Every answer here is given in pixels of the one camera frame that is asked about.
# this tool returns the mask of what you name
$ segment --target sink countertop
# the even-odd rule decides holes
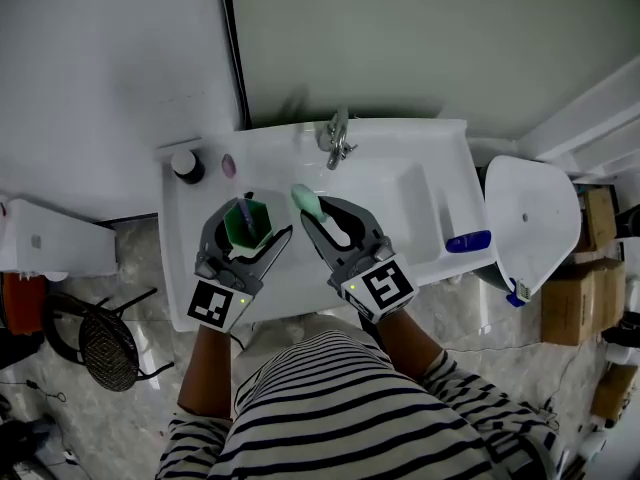
[[[195,151],[207,173],[196,185],[180,181],[169,157],[158,155],[162,262],[176,330],[197,328],[185,315],[184,299],[204,222],[226,200],[249,190],[267,204],[274,230],[293,224],[294,233],[238,323],[344,305],[326,284],[330,270],[302,229],[289,197],[292,183],[305,183],[320,195],[344,197],[372,211],[395,249],[409,260],[419,285],[495,261],[493,245],[465,254],[444,250],[449,238],[489,229],[465,121],[352,119],[347,140],[359,148],[335,171],[325,167],[328,154],[316,144],[316,130],[323,125],[302,123],[204,137]],[[236,163],[234,180],[221,172],[225,153]]]

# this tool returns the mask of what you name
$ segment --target green cup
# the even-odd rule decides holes
[[[255,237],[249,232],[249,227],[245,221],[240,203],[234,204],[224,215],[224,227],[227,231],[227,237],[231,245],[239,248],[256,250],[262,247],[273,236],[271,221],[269,220],[269,212],[267,205],[254,201],[253,199],[245,199],[249,209],[249,215],[253,221],[255,229]]]

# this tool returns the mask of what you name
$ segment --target faucet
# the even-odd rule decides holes
[[[358,147],[350,146],[347,143],[347,124],[349,123],[349,112],[347,107],[340,106],[331,120],[326,124],[318,136],[318,147],[322,151],[329,152],[327,168],[334,171],[340,160],[345,160],[349,153]]]

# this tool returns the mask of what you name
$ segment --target small bottle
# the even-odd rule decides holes
[[[189,150],[177,151],[171,157],[171,168],[176,176],[189,185],[204,177],[204,165],[198,156]]]

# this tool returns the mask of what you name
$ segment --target striped shirt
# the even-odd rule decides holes
[[[553,431],[443,352],[419,382],[338,331],[237,391],[235,421],[176,413],[157,479],[554,478]]]

